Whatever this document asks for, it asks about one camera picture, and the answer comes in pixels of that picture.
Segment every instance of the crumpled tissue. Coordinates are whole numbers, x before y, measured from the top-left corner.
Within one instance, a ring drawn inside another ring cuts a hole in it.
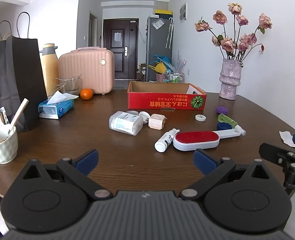
[[[47,105],[55,104],[55,103],[63,102],[70,99],[76,99],[78,97],[79,96],[71,95],[69,93],[62,94],[61,92],[56,91],[46,104]]]
[[[280,132],[281,138],[285,144],[291,147],[295,147],[295,144],[293,142],[293,136],[289,131],[286,132]]]

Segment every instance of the gray refrigerator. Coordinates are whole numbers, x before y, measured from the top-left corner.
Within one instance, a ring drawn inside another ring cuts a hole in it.
[[[172,44],[171,46],[169,46],[168,42],[167,49],[165,48],[167,36],[169,33],[170,20],[164,20],[165,24],[159,29],[156,29],[153,26],[153,22],[157,20],[159,19],[150,17],[147,19],[147,66],[150,65],[151,62],[156,60],[156,57],[154,57],[154,55],[167,56],[170,62],[172,60]],[[155,71],[150,69],[149,67],[147,67],[146,69],[145,81],[156,81]]]

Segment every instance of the tissue pack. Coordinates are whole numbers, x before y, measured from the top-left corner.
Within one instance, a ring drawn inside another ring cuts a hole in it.
[[[39,116],[41,118],[59,119],[74,106],[73,99],[49,105],[47,103],[48,100],[45,100],[38,106]]]

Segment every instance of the dark brown tabletop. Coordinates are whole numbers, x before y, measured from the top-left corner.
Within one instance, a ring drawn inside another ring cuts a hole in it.
[[[181,152],[172,144],[159,153],[154,143],[172,128],[216,130],[217,106],[228,108],[228,116],[247,133],[244,137],[222,139],[218,147],[208,149],[214,157],[228,156],[237,163],[250,163],[259,157],[258,149],[263,142],[295,152],[279,135],[279,131],[293,134],[295,130],[276,116],[241,96],[229,101],[219,98],[217,93],[207,95],[204,111],[147,110],[150,114],[164,114],[168,122],[163,130],[144,125],[137,136],[109,128],[112,114],[128,110],[126,90],[95,95],[89,101],[75,100],[74,108],[59,120],[40,119],[32,131],[19,133],[17,157],[8,164],[0,164],[0,195],[6,193],[29,159],[56,163],[60,158],[76,158],[92,148],[98,150],[100,157],[89,177],[114,194],[117,190],[174,190],[178,194],[202,177],[193,165],[193,152]],[[206,121],[195,120],[196,114],[204,114]],[[283,183],[281,168],[267,165]]]

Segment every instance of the purple cap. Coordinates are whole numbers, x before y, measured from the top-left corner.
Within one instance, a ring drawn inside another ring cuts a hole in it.
[[[228,113],[228,109],[225,108],[225,107],[223,107],[223,106],[218,106],[218,107],[216,108],[216,112],[217,112],[218,114],[227,114],[227,113]]]

